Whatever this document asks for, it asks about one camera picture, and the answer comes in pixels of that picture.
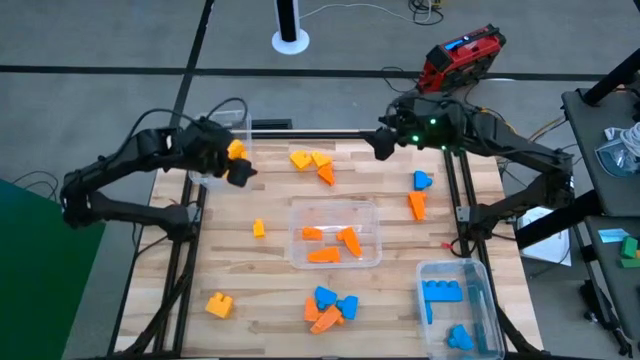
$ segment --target green object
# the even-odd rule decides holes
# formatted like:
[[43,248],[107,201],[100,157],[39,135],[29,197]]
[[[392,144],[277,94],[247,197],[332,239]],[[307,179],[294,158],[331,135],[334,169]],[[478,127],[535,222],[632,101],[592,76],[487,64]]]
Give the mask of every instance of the green object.
[[635,259],[636,250],[638,250],[638,240],[631,236],[625,236],[622,240],[622,247],[620,248],[620,255],[624,258]]
[[625,269],[640,267],[640,259],[620,259],[620,265]]
[[104,223],[73,230],[60,205],[0,180],[0,358],[60,359]]

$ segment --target orange toy brick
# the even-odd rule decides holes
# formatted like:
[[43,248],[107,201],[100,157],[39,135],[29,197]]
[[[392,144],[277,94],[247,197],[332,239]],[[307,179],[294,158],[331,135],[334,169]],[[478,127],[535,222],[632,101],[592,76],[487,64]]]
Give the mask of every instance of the orange toy brick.
[[316,322],[320,318],[320,311],[316,306],[316,300],[312,297],[308,297],[304,303],[304,320]]
[[293,154],[289,155],[289,159],[291,159],[293,166],[295,166],[298,171],[306,169],[313,161],[311,156],[304,150],[294,151]]
[[316,166],[319,168],[331,164],[331,158],[319,151],[312,151],[311,152],[311,158],[313,159],[313,162],[316,164]]
[[416,220],[424,220],[427,217],[424,206],[427,200],[427,194],[422,191],[413,191],[409,193],[409,206]]
[[347,245],[347,249],[353,254],[353,256],[362,256],[362,249],[358,242],[358,235],[352,227],[348,227],[336,234],[336,239],[344,241]]
[[338,319],[342,316],[340,310],[335,305],[331,305],[327,311],[320,316],[318,321],[311,327],[312,334],[320,334],[322,332],[327,331],[330,327],[335,324]]
[[224,296],[222,293],[217,292],[209,299],[205,310],[219,318],[226,319],[231,313],[232,306],[233,298],[231,296]]
[[318,169],[318,176],[329,186],[333,186],[336,183],[336,179],[333,177],[333,165],[330,163]]
[[307,254],[307,260],[315,263],[340,262],[340,249],[337,246],[329,246],[322,250]]
[[303,240],[322,240],[322,230],[313,227],[305,227],[302,229]]
[[238,139],[234,139],[231,144],[227,147],[227,152],[229,153],[229,159],[237,159],[242,156],[242,153],[245,152],[244,144],[242,141]]
[[256,219],[253,223],[253,236],[264,237],[264,223],[262,219]]

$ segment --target white cable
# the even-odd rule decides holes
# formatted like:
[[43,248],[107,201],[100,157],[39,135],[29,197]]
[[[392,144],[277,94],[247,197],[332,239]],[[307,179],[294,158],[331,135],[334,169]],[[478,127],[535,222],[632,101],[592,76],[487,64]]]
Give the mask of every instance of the white cable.
[[631,129],[622,131],[620,140],[633,155],[640,157],[640,123],[633,125]]
[[[418,23],[418,24],[427,24],[427,22],[429,21],[429,19],[431,19],[431,0],[427,0],[427,2],[429,3],[429,12],[428,12],[427,18],[426,18],[426,19],[424,19],[424,20],[421,20],[421,21],[416,20],[416,21],[415,21],[415,23]],[[388,9],[383,8],[382,6],[373,5],[373,4],[329,4],[329,5],[322,6],[322,7],[320,7],[319,9],[313,10],[312,12],[310,12],[310,13],[308,13],[308,14],[304,14],[304,15],[300,16],[300,19],[304,19],[304,18],[306,18],[307,16],[311,16],[311,15],[313,15],[313,14],[315,14],[315,13],[319,13],[320,11],[322,11],[322,10],[324,10],[324,9],[331,8],[331,7],[354,7],[354,6],[367,6],[367,7],[372,7],[372,8],[374,8],[374,9],[382,10],[382,11],[384,11],[384,12],[386,12],[386,13],[388,13],[388,14],[391,14],[391,15],[393,15],[393,16],[395,16],[395,17],[397,17],[397,18],[400,18],[400,19],[406,20],[406,21],[408,21],[408,22],[410,22],[410,23],[414,23],[414,21],[413,21],[412,19],[406,18],[406,17],[404,17],[404,16],[402,16],[402,15],[398,15],[398,14],[396,14],[396,13],[394,13],[394,12],[391,12],[391,11],[389,11]]]

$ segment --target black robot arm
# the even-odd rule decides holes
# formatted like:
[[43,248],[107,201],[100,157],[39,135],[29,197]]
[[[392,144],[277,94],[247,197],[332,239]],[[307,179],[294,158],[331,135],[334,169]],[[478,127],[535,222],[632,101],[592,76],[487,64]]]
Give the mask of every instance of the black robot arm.
[[537,206],[557,208],[573,201],[571,154],[533,143],[491,113],[448,94],[404,94],[389,105],[379,121],[383,127],[363,133],[378,160],[391,156],[395,144],[415,145],[419,150],[501,156],[541,173],[525,190],[494,204],[456,209],[458,220],[466,224],[468,238],[480,235],[489,239],[500,220]]
[[194,222],[195,209],[181,205],[165,208],[132,204],[107,198],[98,190],[136,171],[172,168],[193,170],[222,177],[244,186],[257,172],[244,159],[230,159],[227,151],[233,135],[219,124],[201,118],[186,129],[142,130],[128,138],[108,157],[65,175],[61,190],[64,220],[76,228],[100,220],[119,220],[157,225],[174,241],[183,241]]

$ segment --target red robot controller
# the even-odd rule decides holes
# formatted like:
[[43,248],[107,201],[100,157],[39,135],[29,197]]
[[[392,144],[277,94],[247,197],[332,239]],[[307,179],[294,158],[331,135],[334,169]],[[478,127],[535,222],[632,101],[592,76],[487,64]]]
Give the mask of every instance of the red robot controller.
[[484,76],[507,39],[489,24],[434,47],[418,79],[421,93],[451,91]]

